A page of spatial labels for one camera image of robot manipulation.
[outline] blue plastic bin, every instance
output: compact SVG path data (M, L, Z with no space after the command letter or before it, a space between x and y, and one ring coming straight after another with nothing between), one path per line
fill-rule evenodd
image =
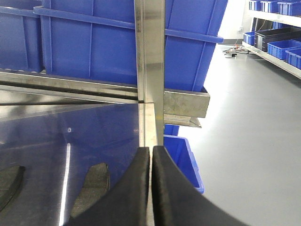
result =
M287 63L301 69L301 48L287 50Z
M164 134L165 135L177 136L179 134L179 128L180 128L180 126L165 125Z
M116 6L120 1L108 2ZM93 16L35 8L41 15L47 73L136 84L134 14L118 5L127 12L122 21L117 9L104 15L96 5ZM202 90L215 45L222 43L217 33L226 5L227 0L166 2L166 88Z
M273 29L280 29L280 28L285 28L285 27L289 27L289 26L290 25L288 25L288 24L273 22Z
M246 32L244 33L244 42L248 43L251 46L254 46L255 42L255 32Z
M0 68L40 72L43 69L38 0L0 0Z
M284 40L268 43L268 53L280 60L286 59L286 50L294 48L301 48L301 42L295 40Z
M278 2L283 0L269 0L269 1L261 1L262 3L262 11L268 13L278 13L279 5Z
M249 10L261 11L261 0L249 0Z
M204 193L204 185L198 172L198 165L188 140L182 137L164 136L164 146L186 178L200 193Z
M290 0L284 2L278 2L279 13L288 16L298 16L301 15L301 1L300 0Z

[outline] storage rack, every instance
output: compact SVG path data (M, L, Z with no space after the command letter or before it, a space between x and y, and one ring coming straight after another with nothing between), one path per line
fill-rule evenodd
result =
M253 17L254 19L263 19L263 20L269 20L273 22L278 22L282 24L288 24L292 26L301 26L301 16L287 16L287 15L280 15L275 13L267 13L267 12L261 12L261 11L254 11L249 10L249 15ZM262 57L263 59L271 62L272 64L280 67L281 69L289 72L290 74L296 76L297 78L301 79L301 70L288 64L287 62L280 60L266 52L263 52L254 46L251 46L245 42L243 42L243 46L252 53Z

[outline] metal rail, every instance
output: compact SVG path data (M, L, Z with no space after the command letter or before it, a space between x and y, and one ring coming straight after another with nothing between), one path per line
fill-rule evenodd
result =
M260 49L255 48L254 46L251 46L245 42L243 42L243 46L251 51L252 53L262 57L263 59L271 62L272 64L280 67L281 69L291 73L292 75L296 76L298 79L301 79L301 70L288 64L287 62L280 60L266 52L261 51Z

